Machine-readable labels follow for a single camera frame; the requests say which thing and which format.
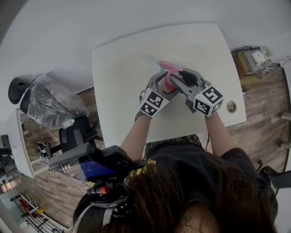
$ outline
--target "white wall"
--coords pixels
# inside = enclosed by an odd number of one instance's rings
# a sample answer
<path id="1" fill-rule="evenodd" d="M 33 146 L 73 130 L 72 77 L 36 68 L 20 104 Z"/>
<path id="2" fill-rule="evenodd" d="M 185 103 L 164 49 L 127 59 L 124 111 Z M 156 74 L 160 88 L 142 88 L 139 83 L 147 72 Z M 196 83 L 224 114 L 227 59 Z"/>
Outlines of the white wall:
<path id="1" fill-rule="evenodd" d="M 26 0 L 0 0 L 0 43 Z"/>
<path id="2" fill-rule="evenodd" d="M 6 127 L 6 122 L 0 122 L 0 135 L 4 135 L 8 133 L 8 129 Z"/>
<path id="3" fill-rule="evenodd" d="M 218 23 L 231 49 L 264 45 L 276 57 L 291 54 L 288 0 L 29 0 L 0 47 L 0 121 L 14 108 L 7 87 L 15 76 L 54 70 L 61 83 L 81 91 L 93 86 L 93 48 L 190 22 Z"/>
<path id="4" fill-rule="evenodd" d="M 27 224 L 27 222 L 23 222 L 19 225 L 24 233 L 37 233 L 37 231 L 33 228 L 31 224 Z"/>
<path id="5" fill-rule="evenodd" d="M 25 221 L 21 215 L 23 212 L 19 209 L 15 202 L 11 202 L 10 199 L 19 195 L 19 192 L 13 188 L 3 194 L 0 195 L 0 201 L 3 203 L 7 211 L 10 213 L 12 218 L 17 222 L 17 224 L 21 224 Z"/>
<path id="6" fill-rule="evenodd" d="M 0 200 L 0 231 L 2 233 L 23 233 Z"/>

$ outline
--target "black chair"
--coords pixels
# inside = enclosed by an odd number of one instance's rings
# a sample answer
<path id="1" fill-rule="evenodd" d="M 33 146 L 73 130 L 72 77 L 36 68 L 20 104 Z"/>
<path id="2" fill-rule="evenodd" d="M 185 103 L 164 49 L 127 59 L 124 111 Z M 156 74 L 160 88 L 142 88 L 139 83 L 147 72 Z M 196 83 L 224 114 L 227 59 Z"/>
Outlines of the black chair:
<path id="1" fill-rule="evenodd" d="M 12 151 L 10 148 L 0 148 L 0 155 L 10 155 Z"/>
<path id="2" fill-rule="evenodd" d="M 268 181 L 269 183 L 272 183 L 274 188 L 276 189 L 291 188 L 291 171 L 279 173 L 279 172 L 276 172 L 270 166 L 265 166 L 262 168 L 263 166 L 262 160 L 258 160 L 258 163 L 260 165 L 257 168 L 259 175 L 264 180 Z"/>
<path id="3" fill-rule="evenodd" d="M 97 136 L 95 125 L 90 127 L 88 117 L 84 115 L 80 116 L 80 113 L 76 111 L 69 111 L 66 106 L 63 106 L 56 97 L 40 83 L 32 85 L 31 82 L 27 81 L 25 78 L 16 77 L 11 81 L 8 89 L 10 102 L 18 104 L 21 101 L 20 109 L 27 114 L 31 103 L 32 86 L 34 99 L 39 103 L 38 106 L 44 106 L 43 109 L 40 107 L 36 108 L 35 111 L 37 114 L 42 114 L 42 111 L 51 111 L 52 114 L 50 114 L 50 118 L 46 118 L 46 120 L 49 121 L 52 126 L 60 125 L 62 121 L 68 118 L 68 115 L 75 120 L 72 126 L 59 130 L 60 145 L 51 148 L 49 143 L 46 144 L 45 147 L 49 160 L 52 158 L 52 155 L 59 150 L 65 153 L 86 142 L 95 146 L 94 139 L 103 140 L 103 138 Z"/>

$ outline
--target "brown hair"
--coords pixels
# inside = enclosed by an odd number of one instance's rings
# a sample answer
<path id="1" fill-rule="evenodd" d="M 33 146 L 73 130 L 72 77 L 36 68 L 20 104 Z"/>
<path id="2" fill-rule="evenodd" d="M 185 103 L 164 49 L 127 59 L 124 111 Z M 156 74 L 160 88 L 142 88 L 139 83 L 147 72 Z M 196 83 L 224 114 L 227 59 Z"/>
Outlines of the brown hair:
<path id="1" fill-rule="evenodd" d="M 248 179 L 235 166 L 219 161 L 214 216 L 220 232 L 276 232 L 275 210 L 270 193 L 261 191 L 255 180 Z M 136 211 L 122 218 L 111 218 L 108 225 L 94 232 L 102 233 L 174 233 L 179 227 L 186 204 L 177 174 L 163 166 L 146 166 L 146 172 L 130 177 L 127 190 Z"/>

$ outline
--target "red object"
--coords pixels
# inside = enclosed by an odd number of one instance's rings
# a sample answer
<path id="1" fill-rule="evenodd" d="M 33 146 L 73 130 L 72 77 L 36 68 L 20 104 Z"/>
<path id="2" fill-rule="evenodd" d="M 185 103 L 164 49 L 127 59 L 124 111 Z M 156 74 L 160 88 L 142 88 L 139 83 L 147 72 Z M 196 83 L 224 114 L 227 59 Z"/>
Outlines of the red object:
<path id="1" fill-rule="evenodd" d="M 183 77 L 179 75 L 179 71 L 183 71 L 183 68 L 176 66 L 167 61 L 157 61 L 157 64 L 160 65 L 160 68 L 168 70 L 168 74 L 165 76 L 165 87 L 168 91 L 177 90 L 170 80 L 170 74 L 175 75 L 180 80 L 183 80 Z"/>
<path id="2" fill-rule="evenodd" d="M 183 80 L 183 77 L 181 75 L 179 75 L 178 79 Z M 177 88 L 174 87 L 173 83 L 170 80 L 170 74 L 167 74 L 166 77 L 165 77 L 165 87 L 169 91 L 175 91 L 175 90 L 177 90 Z"/>
<path id="3" fill-rule="evenodd" d="M 34 212 L 29 213 L 29 209 L 30 209 L 30 207 L 29 207 L 29 205 L 27 205 L 27 204 L 25 203 L 24 200 L 20 199 L 19 202 L 20 202 L 20 204 L 22 205 L 23 209 L 24 209 L 28 214 L 30 214 L 33 218 L 37 218 L 37 217 L 38 217 L 38 215 L 37 215 L 36 213 L 34 213 Z"/>
<path id="4" fill-rule="evenodd" d="M 101 194 L 109 194 L 110 193 L 110 188 L 109 187 L 101 187 L 100 188 L 100 193 Z"/>

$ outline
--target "plastic bag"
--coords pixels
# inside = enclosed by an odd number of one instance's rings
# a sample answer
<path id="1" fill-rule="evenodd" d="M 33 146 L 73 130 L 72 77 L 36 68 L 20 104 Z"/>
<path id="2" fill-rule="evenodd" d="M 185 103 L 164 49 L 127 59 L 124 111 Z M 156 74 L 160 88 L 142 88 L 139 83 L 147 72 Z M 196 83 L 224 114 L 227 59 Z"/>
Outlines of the plastic bag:
<path id="1" fill-rule="evenodd" d="M 46 74 L 37 77 L 27 91 L 30 91 L 27 115 L 39 124 L 67 128 L 76 118 L 88 115 L 80 97 Z"/>

